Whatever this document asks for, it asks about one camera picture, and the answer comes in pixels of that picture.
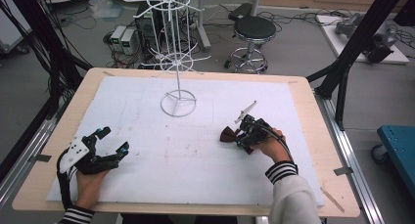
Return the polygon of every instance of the gray floor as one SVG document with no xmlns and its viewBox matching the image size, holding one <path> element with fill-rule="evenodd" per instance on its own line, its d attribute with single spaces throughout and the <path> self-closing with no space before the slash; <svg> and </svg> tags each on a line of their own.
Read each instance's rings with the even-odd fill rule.
<svg viewBox="0 0 415 224">
<path fill-rule="evenodd" d="M 85 0 L 61 4 L 59 13 L 81 11 L 87 6 Z M 117 24 L 132 22 L 133 5 L 122 9 L 116 19 L 93 20 L 90 11 L 73 16 L 74 23 L 64 27 L 73 45 L 94 67 L 105 67 L 112 59 L 103 37 L 113 31 Z M 221 7 L 206 10 L 209 15 L 223 11 Z M 262 8 L 278 15 L 292 17 L 304 10 Z M 225 12 L 218 12 L 211 23 L 231 23 Z M 281 24 L 282 31 L 274 40 L 262 47 L 268 59 L 269 69 L 264 74 L 308 76 L 331 64 L 336 56 L 320 27 L 306 22 L 293 21 Z M 197 57 L 211 58 L 196 63 L 199 71 L 230 72 L 223 67 L 227 56 L 238 47 L 245 46 L 232 38 L 232 26 L 206 26 L 212 48 Z M 398 42 L 396 47 L 403 54 L 414 57 L 413 49 Z M 11 150 L 24 130 L 48 98 L 48 76 L 33 53 L 22 55 L 13 52 L 0 60 L 0 159 Z M 319 85 L 321 80 L 311 83 Z M 410 197 L 392 164 L 378 165 L 370 151 L 380 143 L 376 129 L 383 124 L 413 125 L 415 122 L 415 62 L 408 65 L 369 65 L 356 63 L 349 74 L 346 95 L 345 127 L 366 180 L 386 223 L 414 223 L 415 202 Z M 0 210 L 1 224 L 53 223 L 61 212 L 22 212 L 11 208 L 12 194 Z M 191 223 L 192 216 L 174 216 L 175 223 Z M 93 223 L 115 223 L 115 213 L 99 213 Z M 240 223 L 252 223 L 250 217 L 241 217 Z M 328 223 L 367 223 L 363 214 L 356 218 L 330 218 Z"/>
</svg>

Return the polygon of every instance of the sleeve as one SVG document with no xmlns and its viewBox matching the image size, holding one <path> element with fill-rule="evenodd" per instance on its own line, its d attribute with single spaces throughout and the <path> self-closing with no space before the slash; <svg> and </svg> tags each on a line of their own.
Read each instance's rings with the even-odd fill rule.
<svg viewBox="0 0 415 224">
<path fill-rule="evenodd" d="M 67 209 L 64 218 L 59 224 L 89 224 L 95 212 L 79 206 L 72 206 Z"/>
<path fill-rule="evenodd" d="M 278 162 L 265 175 L 274 184 L 269 223 L 321 224 L 314 194 L 307 181 L 298 176 L 298 168 L 294 163 Z"/>
</svg>

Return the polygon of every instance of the blue cart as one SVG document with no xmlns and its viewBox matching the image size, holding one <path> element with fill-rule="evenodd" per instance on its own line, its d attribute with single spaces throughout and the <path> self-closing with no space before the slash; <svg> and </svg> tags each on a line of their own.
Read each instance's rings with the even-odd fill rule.
<svg viewBox="0 0 415 224">
<path fill-rule="evenodd" d="M 390 158 L 415 199 L 415 127 L 384 125 L 377 132 L 383 145 L 372 149 L 373 160 L 386 163 Z"/>
</svg>

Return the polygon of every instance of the human hand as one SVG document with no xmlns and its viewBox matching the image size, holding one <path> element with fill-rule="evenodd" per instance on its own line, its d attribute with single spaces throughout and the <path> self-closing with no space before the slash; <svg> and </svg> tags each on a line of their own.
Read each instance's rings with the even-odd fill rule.
<svg viewBox="0 0 415 224">
<path fill-rule="evenodd" d="M 105 176 L 110 171 L 103 171 L 97 174 L 84 175 L 76 171 L 76 180 L 78 187 L 77 206 L 92 210 L 100 197 L 101 185 Z"/>
<path fill-rule="evenodd" d="M 272 128 L 272 130 L 280 135 L 284 141 L 286 141 L 286 137 L 283 135 L 281 130 L 277 130 L 276 128 Z M 265 139 L 260 144 L 256 144 L 251 146 L 251 149 L 260 149 L 265 155 L 269 156 L 274 160 L 275 163 L 280 161 L 292 161 L 288 152 L 285 150 L 284 146 L 281 145 L 271 134 L 268 133 L 267 139 Z"/>
</svg>

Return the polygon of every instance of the desk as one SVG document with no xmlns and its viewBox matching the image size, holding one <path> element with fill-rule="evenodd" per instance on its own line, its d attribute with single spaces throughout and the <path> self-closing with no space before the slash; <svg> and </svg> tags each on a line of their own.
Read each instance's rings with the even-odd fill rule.
<svg viewBox="0 0 415 224">
<path fill-rule="evenodd" d="M 112 75 L 150 77 L 159 73 L 159 71 L 136 69 L 93 68 L 89 70 L 42 152 L 43 155 L 52 156 L 51 160 L 49 162 L 37 162 L 33 166 L 13 202 L 13 208 L 17 210 L 62 210 L 63 207 L 60 202 L 46 202 L 46 196 L 56 177 L 55 164 L 59 154 L 72 140 L 81 119 L 100 86 L 101 80 L 105 76 Z M 175 78 L 175 76 L 165 74 L 160 78 Z M 322 217 L 353 217 L 360 213 L 347 178 L 344 175 L 337 176 L 333 171 L 342 167 L 342 164 L 305 78 L 213 72 L 206 72 L 203 75 L 188 72 L 182 74 L 181 78 L 287 83 L 326 203 L 325 206 L 318 208 L 319 215 Z M 269 213 L 269 206 L 106 202 L 99 203 L 96 210 L 105 212 L 262 216 Z"/>
</svg>

